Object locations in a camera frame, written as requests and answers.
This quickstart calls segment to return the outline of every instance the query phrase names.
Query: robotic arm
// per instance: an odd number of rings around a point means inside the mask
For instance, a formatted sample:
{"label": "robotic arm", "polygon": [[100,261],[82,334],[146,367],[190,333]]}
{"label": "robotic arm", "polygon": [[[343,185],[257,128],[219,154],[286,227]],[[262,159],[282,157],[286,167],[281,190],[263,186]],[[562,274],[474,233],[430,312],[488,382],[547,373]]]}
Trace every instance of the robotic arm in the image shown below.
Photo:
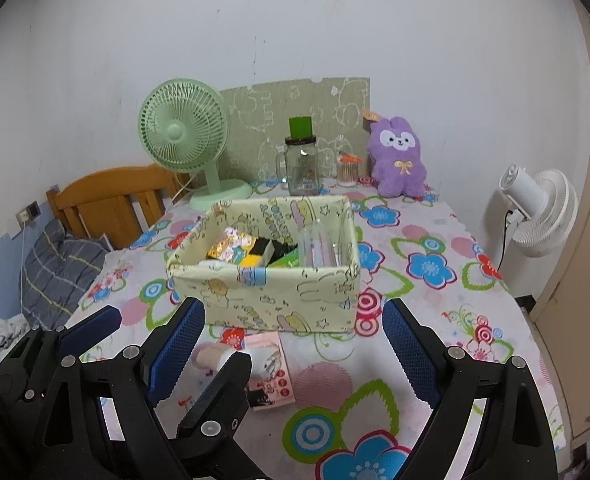
{"label": "robotic arm", "polygon": [[[0,364],[0,472],[34,480],[270,480],[233,439],[248,410],[248,355],[226,362],[175,438],[166,437],[155,416],[204,318],[203,304],[188,298],[141,347],[91,363],[77,356],[118,329],[117,309],[107,306],[71,329],[35,327]],[[386,304],[382,322],[415,394],[433,408],[393,480],[444,478],[479,398],[488,401],[464,478],[556,479],[546,414],[524,359],[478,362],[461,348],[446,348],[401,300]],[[101,397],[113,399],[125,441],[108,437]]]}

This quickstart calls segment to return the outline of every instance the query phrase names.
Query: fabric storage box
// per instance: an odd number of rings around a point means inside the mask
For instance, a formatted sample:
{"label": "fabric storage box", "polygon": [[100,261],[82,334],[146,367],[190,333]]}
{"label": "fabric storage box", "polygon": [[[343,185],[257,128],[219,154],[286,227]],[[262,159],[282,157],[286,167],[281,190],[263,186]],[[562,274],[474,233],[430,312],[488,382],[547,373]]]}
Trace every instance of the fabric storage box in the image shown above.
{"label": "fabric storage box", "polygon": [[[299,229],[317,220],[337,245],[339,267],[198,266],[227,226],[293,245]],[[172,254],[167,270],[179,294],[203,301],[208,324],[349,332],[355,324],[360,284],[352,206],[344,196],[217,203]]]}

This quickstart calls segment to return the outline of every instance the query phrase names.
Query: green package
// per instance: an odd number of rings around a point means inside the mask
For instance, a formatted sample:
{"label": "green package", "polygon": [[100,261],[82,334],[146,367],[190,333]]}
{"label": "green package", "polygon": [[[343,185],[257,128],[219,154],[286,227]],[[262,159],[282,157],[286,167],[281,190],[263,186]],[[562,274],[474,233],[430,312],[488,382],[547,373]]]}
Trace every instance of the green package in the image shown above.
{"label": "green package", "polygon": [[299,267],[299,249],[290,251],[279,260],[275,260],[271,263],[269,267],[282,267],[284,269],[294,269],[295,267]]}

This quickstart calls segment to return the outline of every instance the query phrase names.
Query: bolt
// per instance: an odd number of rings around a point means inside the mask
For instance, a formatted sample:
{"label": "bolt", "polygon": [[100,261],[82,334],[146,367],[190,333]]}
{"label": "bolt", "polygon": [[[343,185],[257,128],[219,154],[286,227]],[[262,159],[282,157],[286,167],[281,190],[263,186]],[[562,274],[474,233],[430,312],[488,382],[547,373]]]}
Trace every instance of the bolt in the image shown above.
{"label": "bolt", "polygon": [[510,362],[512,363],[512,365],[515,368],[526,368],[526,361],[524,361],[523,357],[520,357],[518,355],[514,355],[511,359]]}
{"label": "bolt", "polygon": [[74,355],[67,355],[61,360],[61,365],[64,368],[70,368],[72,365],[75,364],[75,356]]}
{"label": "bolt", "polygon": [[205,436],[217,436],[221,431],[221,425],[216,420],[207,420],[201,425],[201,433]]}
{"label": "bolt", "polygon": [[448,355],[453,359],[459,360],[464,358],[466,352],[464,352],[459,346],[451,346],[448,348]]}
{"label": "bolt", "polygon": [[139,347],[135,346],[135,345],[127,346],[126,348],[123,349],[121,354],[126,359],[134,359],[135,357],[137,357],[139,355]]}

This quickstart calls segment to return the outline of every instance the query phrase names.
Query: beige board with cartoon drawings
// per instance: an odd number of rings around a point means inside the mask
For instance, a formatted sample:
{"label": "beige board with cartoon drawings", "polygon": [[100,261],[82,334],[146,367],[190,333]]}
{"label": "beige board with cartoon drawings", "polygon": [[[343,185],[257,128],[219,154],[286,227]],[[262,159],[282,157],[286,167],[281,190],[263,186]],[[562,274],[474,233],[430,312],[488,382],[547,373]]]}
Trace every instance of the beige board with cartoon drawings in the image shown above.
{"label": "beige board with cartoon drawings", "polygon": [[290,117],[311,116],[320,152],[320,170],[332,177],[339,152],[363,159],[368,131],[362,110],[370,107],[370,80],[333,77],[313,82],[295,79],[221,91],[230,113],[230,134],[218,161],[222,178],[247,182],[277,177],[275,157],[290,136]]}
{"label": "beige board with cartoon drawings", "polygon": [[[227,227],[295,244],[319,220],[337,244],[339,267],[198,266]],[[350,332],[356,318],[360,261],[352,207],[343,196],[235,200],[206,213],[168,260],[184,298],[203,301],[206,323],[285,332]]]}

